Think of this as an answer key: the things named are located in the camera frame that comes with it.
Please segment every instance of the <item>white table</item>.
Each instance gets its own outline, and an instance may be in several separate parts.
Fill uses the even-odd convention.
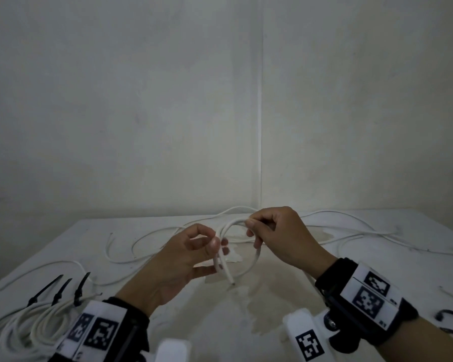
[[[432,249],[453,250],[453,231],[409,209],[357,210],[349,213],[367,220],[376,230],[398,228],[403,237],[418,246]],[[203,221],[215,228],[216,225],[237,215]],[[182,225],[205,216],[149,217],[130,219],[85,219],[77,222],[61,236],[49,243],[36,255],[25,261],[7,277],[0,286],[13,276],[52,260],[79,260],[87,270],[97,276],[98,281],[118,278],[134,264],[111,264],[103,255],[104,244],[109,233],[116,238],[111,256],[130,258],[130,244],[145,233],[166,226]],[[367,229],[363,224],[348,216],[337,213],[319,213],[308,219],[312,224],[335,224],[337,226]],[[171,230],[163,231],[138,243],[136,254],[157,249],[166,242]],[[339,236],[342,231],[315,229],[318,240]],[[337,245],[326,248],[336,252]],[[232,263],[235,271],[245,267],[254,255],[251,244],[237,245],[234,250],[243,262]],[[453,257],[421,253],[390,243],[379,237],[351,241],[342,249],[342,256],[375,268],[398,285],[405,297],[431,322],[436,311],[453,309],[453,298],[441,293],[438,286],[453,292]],[[64,297],[70,297],[83,274],[73,264],[55,264],[26,275],[0,292],[0,315],[27,303],[28,299],[57,275],[73,277]],[[124,282],[96,287],[103,296],[112,296]],[[48,297],[58,290],[56,285]],[[92,286],[86,283],[85,292]],[[279,261],[266,247],[253,270],[246,274],[236,286],[219,275],[192,281],[173,301],[160,307],[152,316],[149,327],[152,351],[165,337],[187,339],[193,344],[195,361],[295,361],[293,349],[283,329],[282,317],[301,307],[313,314],[324,309],[324,304],[309,284],[305,275]],[[453,328],[453,318],[447,316],[443,325]],[[362,342],[353,355],[339,355],[337,360],[375,361],[382,360],[367,343]]]

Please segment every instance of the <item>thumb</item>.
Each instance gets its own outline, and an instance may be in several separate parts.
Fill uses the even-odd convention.
[[[270,238],[270,235],[272,234],[272,229],[264,224],[261,221],[258,221],[256,219],[246,219],[245,220],[245,225],[249,230],[251,230],[257,237],[261,237],[262,240],[268,241]]]
[[[214,237],[203,248],[191,251],[191,259],[194,264],[198,264],[202,261],[213,259],[219,250],[220,239],[218,237]]]

